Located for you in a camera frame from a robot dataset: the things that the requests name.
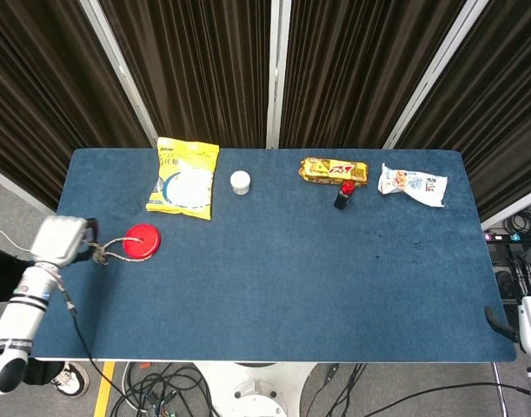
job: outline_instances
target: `gold snack package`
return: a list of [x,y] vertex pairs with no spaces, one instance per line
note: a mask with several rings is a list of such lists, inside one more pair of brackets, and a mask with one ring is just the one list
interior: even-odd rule
[[320,184],[353,181],[359,187],[368,183],[368,165],[363,162],[308,157],[300,162],[298,174],[306,181]]
[[219,147],[168,137],[157,141],[159,178],[147,211],[193,215],[211,220],[211,193]]

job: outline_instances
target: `sneaker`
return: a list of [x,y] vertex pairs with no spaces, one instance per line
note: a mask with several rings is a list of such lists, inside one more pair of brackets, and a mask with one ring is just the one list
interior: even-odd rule
[[75,362],[64,362],[64,369],[50,382],[58,392],[70,398],[84,395],[90,385],[85,369]]

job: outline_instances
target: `yellow floor line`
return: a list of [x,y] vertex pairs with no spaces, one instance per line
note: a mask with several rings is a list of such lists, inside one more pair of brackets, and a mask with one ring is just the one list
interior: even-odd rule
[[[115,362],[105,362],[103,366],[103,375],[112,381],[112,374],[115,372]],[[107,413],[107,404],[109,403],[110,384],[107,380],[101,378],[99,394],[95,405],[93,417],[105,417]]]

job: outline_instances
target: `dark brown curtain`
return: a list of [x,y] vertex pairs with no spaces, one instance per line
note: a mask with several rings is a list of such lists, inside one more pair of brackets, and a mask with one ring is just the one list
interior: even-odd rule
[[463,1],[295,0],[282,148],[380,148]]
[[531,192],[531,2],[489,2],[397,146],[462,152],[482,220]]
[[265,146],[270,0],[102,0],[160,136]]
[[72,152],[148,147],[76,2],[0,2],[0,172],[55,208]]

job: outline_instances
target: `wire bundle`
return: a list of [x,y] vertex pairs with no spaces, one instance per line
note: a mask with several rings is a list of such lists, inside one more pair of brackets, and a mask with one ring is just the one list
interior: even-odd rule
[[344,389],[338,395],[338,397],[335,400],[335,404],[333,404],[333,406],[329,409],[327,414],[325,414],[325,417],[333,417],[333,413],[342,403],[344,403],[344,409],[342,410],[341,417],[346,416],[346,413],[348,412],[348,408],[350,407],[350,395],[352,394],[352,390],[354,389],[355,385],[358,383],[358,381],[362,377],[362,374],[366,370],[367,366],[368,366],[367,363],[356,363],[354,365],[352,374],[350,374],[350,376],[348,377],[348,382],[346,383],[346,387],[344,387]]
[[502,225],[509,234],[531,235],[531,207],[511,215],[502,222]]
[[155,410],[155,415],[164,415],[161,405],[179,398],[185,407],[188,415],[193,417],[193,413],[186,401],[185,393],[191,390],[199,390],[205,400],[208,409],[208,416],[219,416],[213,407],[209,386],[202,373],[193,365],[186,365],[178,368],[175,372],[167,374],[172,363],[167,365],[161,373],[146,375],[141,381],[132,384],[131,374],[133,364],[128,362],[123,374],[123,392],[121,397],[113,406],[110,417],[117,417],[124,402],[136,410],[136,417],[147,414],[148,405]]

